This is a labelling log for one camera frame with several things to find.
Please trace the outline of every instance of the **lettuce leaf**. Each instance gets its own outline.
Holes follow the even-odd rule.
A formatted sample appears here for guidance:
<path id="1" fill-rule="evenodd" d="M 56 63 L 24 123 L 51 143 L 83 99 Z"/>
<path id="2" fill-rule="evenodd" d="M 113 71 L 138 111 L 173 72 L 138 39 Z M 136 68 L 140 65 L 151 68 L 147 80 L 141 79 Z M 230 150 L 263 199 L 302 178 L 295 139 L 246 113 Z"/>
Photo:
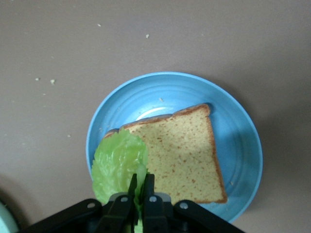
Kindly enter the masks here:
<path id="1" fill-rule="evenodd" d="M 133 174 L 137 174 L 134 202 L 138 198 L 147 173 L 148 150 L 140 137 L 121 129 L 104 138 L 94 155 L 91 175 L 96 199 L 107 203 L 112 194 L 127 192 Z"/>

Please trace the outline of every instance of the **bread crust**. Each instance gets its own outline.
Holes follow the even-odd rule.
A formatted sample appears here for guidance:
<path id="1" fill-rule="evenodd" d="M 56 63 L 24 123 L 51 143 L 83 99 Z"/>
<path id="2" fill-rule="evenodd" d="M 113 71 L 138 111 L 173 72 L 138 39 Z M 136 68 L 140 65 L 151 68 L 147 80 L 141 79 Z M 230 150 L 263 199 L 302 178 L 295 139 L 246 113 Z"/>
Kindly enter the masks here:
<path id="1" fill-rule="evenodd" d="M 216 166 L 216 172 L 219 178 L 219 186 L 221 188 L 222 191 L 222 198 L 219 200 L 215 200 L 213 202 L 217 202 L 217 203 L 226 203 L 227 202 L 227 194 L 225 191 L 225 185 L 224 185 L 224 181 L 223 181 L 223 177 L 222 177 L 222 173 L 221 173 L 221 169 L 220 169 L 220 165 L 219 165 L 219 161 L 217 158 L 217 152 L 216 152 L 216 144 L 215 144 L 215 138 L 214 138 L 214 133 L 213 133 L 213 128 L 212 128 L 212 124 L 209 118 L 210 115 L 210 108 L 207 104 L 203 103 L 203 104 L 198 104 L 180 111 L 177 111 L 173 114 L 166 114 L 166 115 L 159 115 L 159 116 L 154 116 L 154 117 L 149 117 L 149 118 L 144 118 L 126 125 L 123 125 L 121 128 L 125 128 L 125 129 L 131 129 L 134 126 L 138 126 L 138 125 L 144 125 L 144 124 L 150 124 L 150 123 L 156 123 L 156 122 L 161 122 L 161 121 L 167 121 L 170 118 L 175 118 L 175 117 L 179 117 L 179 116 L 186 116 L 186 115 L 190 115 L 193 112 L 196 111 L 204 111 L 205 112 L 205 120 L 207 123 L 207 131 L 208 134 L 210 135 L 209 138 L 209 143 L 212 145 L 212 159 L 213 162 Z M 120 129 L 113 129 L 110 130 L 106 133 L 106 135 L 104 137 L 109 137 L 111 136 L 113 133 L 118 132 Z M 208 203 L 210 202 L 209 200 L 195 200 L 195 202 L 197 203 Z"/>

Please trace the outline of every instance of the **toast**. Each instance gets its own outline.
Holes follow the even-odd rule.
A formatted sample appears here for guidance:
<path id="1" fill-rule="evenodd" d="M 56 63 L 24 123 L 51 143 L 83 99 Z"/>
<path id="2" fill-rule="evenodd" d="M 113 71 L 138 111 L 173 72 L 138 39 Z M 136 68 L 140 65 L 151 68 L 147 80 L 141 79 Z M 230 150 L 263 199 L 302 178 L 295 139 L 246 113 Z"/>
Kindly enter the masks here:
<path id="1" fill-rule="evenodd" d="M 219 167 L 207 104 L 126 124 L 148 148 L 148 171 L 155 175 L 155 192 L 172 203 L 225 203 L 227 195 Z M 109 131 L 105 137 L 116 130 Z"/>

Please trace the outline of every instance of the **gray table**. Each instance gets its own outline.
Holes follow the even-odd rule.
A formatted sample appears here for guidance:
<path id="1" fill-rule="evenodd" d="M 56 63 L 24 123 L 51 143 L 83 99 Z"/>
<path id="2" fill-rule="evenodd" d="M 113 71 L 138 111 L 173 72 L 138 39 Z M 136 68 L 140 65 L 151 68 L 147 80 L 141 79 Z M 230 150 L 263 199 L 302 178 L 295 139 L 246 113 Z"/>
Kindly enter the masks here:
<path id="1" fill-rule="evenodd" d="M 166 70 L 221 86 L 258 129 L 262 182 L 234 225 L 310 232 L 307 0 L 0 0 L 0 193 L 22 225 L 94 197 L 94 111 L 123 82 Z"/>

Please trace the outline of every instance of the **screw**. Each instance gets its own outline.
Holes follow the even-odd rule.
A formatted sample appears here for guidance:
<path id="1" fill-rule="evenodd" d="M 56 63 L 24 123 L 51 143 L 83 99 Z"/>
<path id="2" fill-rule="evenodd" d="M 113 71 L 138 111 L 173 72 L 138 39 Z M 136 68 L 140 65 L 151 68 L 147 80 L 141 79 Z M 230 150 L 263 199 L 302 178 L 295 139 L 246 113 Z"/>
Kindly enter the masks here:
<path id="1" fill-rule="evenodd" d="M 87 204 L 87 208 L 88 209 L 91 209 L 91 208 L 94 208 L 94 207 L 95 207 L 95 203 L 93 203 L 93 202 Z"/>
<path id="2" fill-rule="evenodd" d="M 188 209 L 188 205 L 187 205 L 187 203 L 185 203 L 185 202 L 180 203 L 180 204 L 179 204 L 179 207 L 180 207 L 181 209 L 184 209 L 184 210 L 187 210 L 187 209 Z"/>
<path id="3" fill-rule="evenodd" d="M 155 197 L 155 196 L 149 197 L 149 201 L 150 201 L 150 202 L 156 202 L 156 197 Z"/>
<path id="4" fill-rule="evenodd" d="M 127 197 L 122 197 L 120 201 L 121 201 L 121 202 L 127 202 L 127 201 L 128 201 L 128 198 L 127 198 Z"/>

